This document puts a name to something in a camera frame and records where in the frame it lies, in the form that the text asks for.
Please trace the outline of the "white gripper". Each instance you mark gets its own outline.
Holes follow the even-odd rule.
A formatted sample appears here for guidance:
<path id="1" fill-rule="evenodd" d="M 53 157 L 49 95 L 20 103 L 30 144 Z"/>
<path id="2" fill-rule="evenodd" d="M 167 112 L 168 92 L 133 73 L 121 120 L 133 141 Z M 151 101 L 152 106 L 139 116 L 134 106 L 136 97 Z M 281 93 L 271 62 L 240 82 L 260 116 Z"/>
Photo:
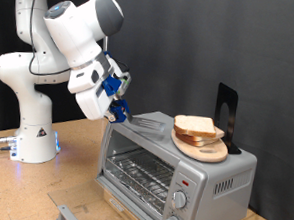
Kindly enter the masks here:
<path id="1" fill-rule="evenodd" d="M 107 111 L 122 85 L 118 75 L 121 75 L 118 65 L 108 56 L 70 71 L 68 90 L 76 96 L 78 106 L 89 120 L 106 114 L 109 122 L 116 121 L 115 115 Z"/>

